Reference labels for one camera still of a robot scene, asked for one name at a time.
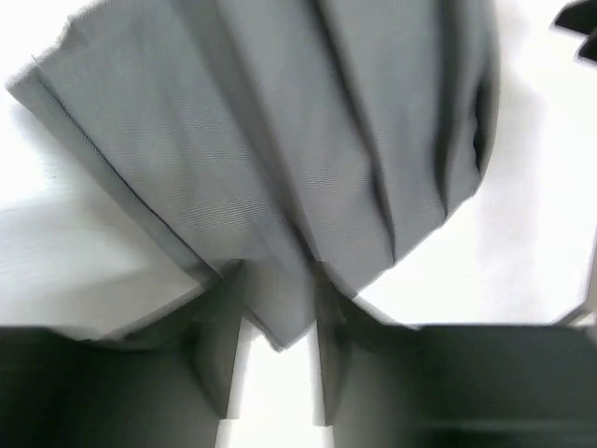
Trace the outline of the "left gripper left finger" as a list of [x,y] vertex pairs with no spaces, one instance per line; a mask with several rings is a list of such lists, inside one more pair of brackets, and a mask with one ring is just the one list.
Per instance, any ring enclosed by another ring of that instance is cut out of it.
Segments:
[[113,338],[2,328],[2,445],[215,446],[228,413],[244,274],[233,266]]

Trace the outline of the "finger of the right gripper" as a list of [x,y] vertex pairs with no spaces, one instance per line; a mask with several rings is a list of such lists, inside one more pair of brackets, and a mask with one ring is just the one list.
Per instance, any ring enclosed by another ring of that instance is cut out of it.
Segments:
[[577,58],[597,63],[597,35],[589,35],[577,52]]
[[582,35],[590,35],[597,27],[596,0],[583,0],[568,4],[559,12],[554,25]]

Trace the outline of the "grey pleated skirt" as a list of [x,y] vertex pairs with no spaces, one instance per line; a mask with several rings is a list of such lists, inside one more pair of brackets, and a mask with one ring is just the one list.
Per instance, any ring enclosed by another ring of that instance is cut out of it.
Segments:
[[285,348],[478,189],[498,63],[490,1],[104,1],[7,89]]

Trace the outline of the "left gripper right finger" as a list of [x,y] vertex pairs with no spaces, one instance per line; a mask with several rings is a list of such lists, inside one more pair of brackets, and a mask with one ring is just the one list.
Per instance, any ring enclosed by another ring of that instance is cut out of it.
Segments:
[[338,447],[592,447],[592,329],[378,320],[314,268],[323,419]]

